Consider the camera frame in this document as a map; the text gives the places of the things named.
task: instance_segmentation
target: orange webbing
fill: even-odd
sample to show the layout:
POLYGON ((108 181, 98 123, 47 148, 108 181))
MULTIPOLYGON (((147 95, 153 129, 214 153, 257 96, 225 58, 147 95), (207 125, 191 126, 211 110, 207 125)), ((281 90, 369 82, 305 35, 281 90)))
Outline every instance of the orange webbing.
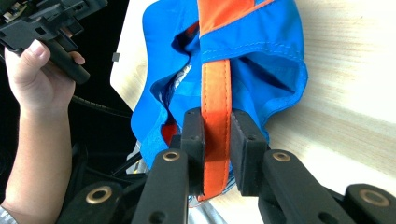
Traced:
POLYGON ((224 190, 229 172, 231 71, 230 61, 203 64, 201 113, 205 127, 204 195, 215 197, 224 190))
POLYGON ((239 20, 274 0, 265 0, 255 6, 254 0, 198 0, 200 35, 239 20))
MULTIPOLYGON (((255 6, 254 0, 198 0, 200 36, 273 1, 265 0, 255 6)), ((204 195, 199 201, 221 194, 228 180, 232 108, 229 60, 203 64, 201 108, 205 125, 205 168, 204 195)))

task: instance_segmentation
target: gray fabric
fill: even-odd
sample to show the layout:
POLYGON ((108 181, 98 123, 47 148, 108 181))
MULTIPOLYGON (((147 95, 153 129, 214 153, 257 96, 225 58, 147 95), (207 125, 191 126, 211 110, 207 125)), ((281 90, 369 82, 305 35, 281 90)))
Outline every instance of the gray fabric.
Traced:
POLYGON ((4 210, 4 208, 0 206, 0 224, 18 224, 18 222, 8 213, 8 211, 4 210))

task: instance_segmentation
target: blue cloth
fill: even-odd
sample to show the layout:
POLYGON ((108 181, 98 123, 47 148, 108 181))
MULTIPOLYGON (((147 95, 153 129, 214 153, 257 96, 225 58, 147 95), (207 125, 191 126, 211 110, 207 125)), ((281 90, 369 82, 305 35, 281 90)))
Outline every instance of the blue cloth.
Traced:
POLYGON ((196 22, 198 7, 191 0, 160 0, 144 14, 148 77, 131 125, 148 167, 167 149, 161 135, 165 122, 173 118, 181 130, 184 113, 201 106, 202 63, 230 59, 233 108, 248 112, 268 141, 268 119, 297 104, 304 92, 304 39, 294 1, 275 0, 183 44, 180 34, 196 22), (164 97, 186 66, 187 75, 164 97))

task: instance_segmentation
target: black cable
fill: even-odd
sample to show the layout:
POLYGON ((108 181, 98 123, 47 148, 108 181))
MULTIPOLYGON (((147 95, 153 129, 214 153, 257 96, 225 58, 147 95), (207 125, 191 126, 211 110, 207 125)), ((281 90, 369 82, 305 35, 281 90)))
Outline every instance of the black cable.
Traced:
POLYGON ((130 119, 132 116, 132 113, 113 109, 113 108, 107 107, 105 105, 99 105, 97 103, 84 100, 81 97, 78 97, 76 95, 73 96, 72 102, 77 103, 79 105, 87 106, 88 108, 95 109, 95 110, 98 110, 98 111, 101 111, 101 112, 104 112, 104 113, 107 113, 110 115, 114 115, 114 116, 118 116, 118 117, 122 117, 122 118, 126 118, 126 119, 130 119))

